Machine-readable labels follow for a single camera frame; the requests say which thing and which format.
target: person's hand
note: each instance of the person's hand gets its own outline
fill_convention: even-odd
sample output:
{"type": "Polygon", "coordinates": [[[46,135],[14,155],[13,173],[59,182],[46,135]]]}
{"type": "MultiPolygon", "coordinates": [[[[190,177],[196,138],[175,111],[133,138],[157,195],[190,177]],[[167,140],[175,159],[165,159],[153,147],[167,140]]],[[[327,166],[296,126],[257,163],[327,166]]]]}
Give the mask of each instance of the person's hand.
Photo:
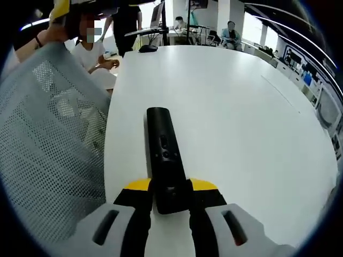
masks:
{"type": "Polygon", "coordinates": [[[119,61],[118,60],[111,60],[113,67],[118,68],[119,67],[119,61]]]}
{"type": "Polygon", "coordinates": [[[37,37],[43,46],[49,42],[65,42],[68,40],[65,28],[59,24],[51,24],[48,29],[38,33],[37,37]]]}
{"type": "Polygon", "coordinates": [[[113,68],[113,63],[112,61],[108,61],[108,62],[105,62],[105,63],[102,63],[99,65],[101,68],[105,68],[107,70],[110,70],[113,68]]]}

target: light blue jacket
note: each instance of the light blue jacket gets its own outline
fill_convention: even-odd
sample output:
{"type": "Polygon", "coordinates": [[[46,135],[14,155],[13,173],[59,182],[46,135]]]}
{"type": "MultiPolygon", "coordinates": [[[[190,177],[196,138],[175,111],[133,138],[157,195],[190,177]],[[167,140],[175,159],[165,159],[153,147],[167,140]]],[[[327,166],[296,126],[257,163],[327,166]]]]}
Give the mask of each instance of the light blue jacket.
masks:
{"type": "Polygon", "coordinates": [[[230,34],[229,34],[229,29],[228,28],[224,28],[221,32],[221,37],[222,39],[224,40],[224,43],[232,43],[232,44],[239,44],[241,43],[241,36],[240,34],[235,31],[235,34],[236,34],[236,38],[234,39],[231,39],[230,38],[230,34]]]}

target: office chair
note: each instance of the office chair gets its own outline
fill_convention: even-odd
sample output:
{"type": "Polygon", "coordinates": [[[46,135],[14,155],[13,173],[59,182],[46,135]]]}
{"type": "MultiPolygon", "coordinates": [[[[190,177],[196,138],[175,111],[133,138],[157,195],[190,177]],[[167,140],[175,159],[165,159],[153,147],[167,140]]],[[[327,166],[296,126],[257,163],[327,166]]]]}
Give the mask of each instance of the office chair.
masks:
{"type": "Polygon", "coordinates": [[[103,150],[110,99],[62,43],[0,85],[0,176],[19,220],[43,248],[68,239],[105,203],[103,150]]]}
{"type": "Polygon", "coordinates": [[[322,86],[315,105],[317,118],[323,128],[333,137],[341,118],[341,110],[326,87],[322,86]]]}
{"type": "Polygon", "coordinates": [[[218,46],[221,43],[221,38],[218,37],[216,31],[210,31],[207,36],[207,41],[209,46],[218,46]]]}

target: white tabletop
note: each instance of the white tabletop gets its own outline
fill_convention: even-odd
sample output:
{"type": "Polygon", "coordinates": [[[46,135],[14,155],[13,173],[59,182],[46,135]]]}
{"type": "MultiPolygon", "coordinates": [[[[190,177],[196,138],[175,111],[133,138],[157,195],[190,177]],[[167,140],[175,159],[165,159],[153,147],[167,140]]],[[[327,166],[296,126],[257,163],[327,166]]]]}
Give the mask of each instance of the white tabletop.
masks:
{"type": "MultiPolygon", "coordinates": [[[[295,84],[256,56],[213,47],[128,52],[119,69],[105,142],[108,202],[147,177],[144,115],[165,107],[188,177],[216,184],[276,243],[303,242],[334,186],[337,162],[295,84]]],[[[163,256],[195,256],[188,218],[154,212],[146,256],[162,249],[163,256]]]]}

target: window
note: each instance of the window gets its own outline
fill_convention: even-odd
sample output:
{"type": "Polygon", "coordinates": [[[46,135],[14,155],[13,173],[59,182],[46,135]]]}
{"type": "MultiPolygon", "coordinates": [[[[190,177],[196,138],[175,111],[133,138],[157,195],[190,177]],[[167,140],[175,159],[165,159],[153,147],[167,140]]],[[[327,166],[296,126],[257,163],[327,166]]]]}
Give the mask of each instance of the window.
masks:
{"type": "Polygon", "coordinates": [[[272,48],[273,51],[275,51],[278,44],[278,37],[279,37],[278,34],[274,30],[268,27],[265,45],[268,46],[269,48],[272,48]]]}
{"type": "Polygon", "coordinates": [[[259,44],[261,35],[262,22],[246,12],[244,14],[242,38],[259,44]]]}

